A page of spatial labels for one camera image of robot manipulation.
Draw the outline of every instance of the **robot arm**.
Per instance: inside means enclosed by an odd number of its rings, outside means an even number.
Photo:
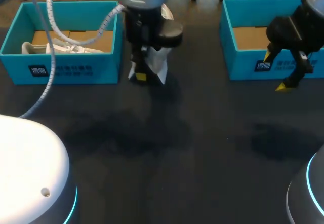
[[[276,17],[267,27],[270,40],[265,62],[273,62],[282,49],[290,50],[296,67],[278,91],[298,87],[305,74],[313,73],[307,56],[324,45],[324,0],[301,0],[289,17]]]

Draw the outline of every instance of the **glowing blue ring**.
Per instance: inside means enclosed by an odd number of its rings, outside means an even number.
[[[76,206],[76,199],[77,199],[77,187],[75,186],[75,198],[74,198],[74,204],[73,204],[73,207],[72,207],[72,209],[71,209],[71,211],[70,211],[69,216],[67,217],[67,219],[65,220],[65,222],[64,222],[63,224],[67,224],[68,221],[70,220],[70,218],[71,218],[71,216],[72,216],[72,214],[73,214],[73,212],[74,212],[75,206]]]
[[[317,202],[317,200],[316,200],[316,198],[315,198],[315,196],[314,196],[314,194],[313,194],[313,191],[312,191],[312,189],[311,189],[311,187],[310,187],[310,183],[309,183],[309,167],[310,167],[310,164],[311,164],[311,162],[312,162],[314,156],[310,159],[310,161],[309,161],[309,163],[308,163],[308,165],[307,165],[307,169],[306,169],[306,181],[307,181],[307,187],[308,187],[309,194],[310,194],[310,196],[311,196],[311,198],[312,198],[314,204],[316,205],[316,207],[318,208],[318,210],[320,211],[320,213],[322,213],[322,215],[324,215],[324,210],[321,208],[321,206],[320,206],[319,203]]]

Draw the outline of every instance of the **white shoe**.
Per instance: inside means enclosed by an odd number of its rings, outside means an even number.
[[[53,39],[53,48],[55,53],[103,53],[100,50],[84,48],[81,46],[71,45],[70,43],[63,42],[59,39]],[[29,42],[24,42],[21,48],[21,54],[50,54],[50,44],[46,45],[33,45]]]

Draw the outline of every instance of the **white robot dome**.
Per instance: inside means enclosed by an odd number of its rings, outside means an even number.
[[[0,224],[31,223],[59,198],[69,158],[47,127],[0,115]]]

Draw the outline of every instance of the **box label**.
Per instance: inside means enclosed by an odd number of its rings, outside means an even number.
[[[273,62],[265,63],[263,60],[258,60],[254,72],[268,72],[271,70],[272,64]]]
[[[90,65],[78,66],[56,66],[56,76],[93,76],[93,70]]]
[[[318,60],[317,59],[313,59],[309,61],[310,64],[312,65],[313,68],[315,68],[315,66],[317,65]],[[296,66],[296,62],[294,60],[280,60],[278,61],[278,63],[276,64],[276,67],[274,68],[274,70],[293,70]]]
[[[30,65],[29,70],[33,77],[48,77],[49,73],[44,65]]]

